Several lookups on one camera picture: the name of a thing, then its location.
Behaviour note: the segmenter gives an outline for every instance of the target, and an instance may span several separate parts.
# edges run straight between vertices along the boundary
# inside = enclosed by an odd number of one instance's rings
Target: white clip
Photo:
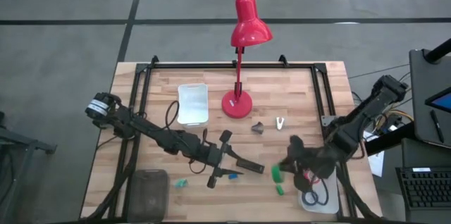
[[[277,130],[282,130],[283,122],[285,122],[284,118],[276,118]]]

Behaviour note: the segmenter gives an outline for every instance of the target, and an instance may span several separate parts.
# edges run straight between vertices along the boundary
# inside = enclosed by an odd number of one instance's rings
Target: wooden table
[[[330,87],[338,115],[346,115],[354,108],[350,85],[343,62],[326,62]],[[113,79],[112,94],[118,95],[128,104],[136,63],[119,63]],[[233,69],[164,69],[152,70],[151,84],[147,96],[147,119],[157,125],[164,124],[164,113],[168,105],[178,98],[178,85],[205,83],[209,87],[208,140],[220,143],[223,130],[230,130],[230,143],[243,158],[266,166],[263,175],[235,166],[235,159],[227,156],[223,168],[244,173],[237,180],[227,177],[218,179],[216,187],[209,189],[206,182],[211,167],[200,175],[188,168],[188,160],[179,154],[171,156],[157,147],[155,141],[142,137],[137,169],[164,169],[171,179],[168,213],[164,220],[170,221],[308,221],[333,220],[335,215],[310,213],[297,202],[297,190],[292,177],[282,185],[284,196],[277,194],[271,179],[271,166],[286,156],[290,135],[299,135],[307,147],[323,145],[319,117],[316,110],[311,72],[307,69],[243,69],[242,86],[254,102],[252,112],[243,119],[232,119],[221,110],[223,95],[233,88]],[[327,110],[325,94],[323,105]],[[141,94],[138,93],[137,104]],[[284,128],[276,129],[275,117],[285,118]],[[251,132],[257,122],[264,124],[264,133]],[[177,123],[171,129],[181,129]],[[190,130],[202,136],[201,130]],[[112,136],[112,131],[100,135],[99,144]],[[116,171],[120,140],[104,145],[98,150],[91,172],[82,216],[88,216],[99,205],[111,189]],[[374,187],[367,158],[351,160],[348,169],[354,188],[370,209],[381,215],[376,188]],[[193,170],[200,170],[200,163]],[[175,181],[187,178],[188,186],[175,188]],[[119,206],[123,203],[123,191]],[[340,195],[343,208],[346,199]]]

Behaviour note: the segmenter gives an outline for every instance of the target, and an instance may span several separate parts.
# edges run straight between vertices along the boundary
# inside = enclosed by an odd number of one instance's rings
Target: concrete floor
[[[262,18],[449,18],[451,0],[257,0]],[[132,0],[0,0],[0,20],[106,20],[129,16]],[[140,0],[136,19],[235,18],[234,0]],[[274,40],[247,61],[346,63],[349,76],[408,63],[410,49],[433,48],[451,23],[270,25]],[[11,130],[58,144],[37,153],[17,210],[19,223],[75,220],[99,130],[84,109],[111,86],[124,25],[0,25],[0,110]],[[125,61],[230,61],[233,25],[136,25]],[[362,98],[383,74],[350,80]],[[412,113],[410,103],[402,107]],[[402,197],[379,194],[384,215],[404,218]]]

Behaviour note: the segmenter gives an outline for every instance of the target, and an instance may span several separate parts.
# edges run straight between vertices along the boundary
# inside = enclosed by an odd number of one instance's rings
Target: transparent bin
[[[206,84],[178,86],[177,122],[185,128],[205,127],[209,122],[209,89]]]

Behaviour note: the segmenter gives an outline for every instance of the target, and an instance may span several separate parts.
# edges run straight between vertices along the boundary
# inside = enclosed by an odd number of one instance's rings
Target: paper
[[[370,142],[373,139],[377,139],[377,135],[372,135],[370,132],[364,131],[364,138],[367,142]],[[377,175],[378,177],[382,177],[382,169],[383,169],[383,155],[384,151],[374,154],[368,157],[369,167],[373,175]]]

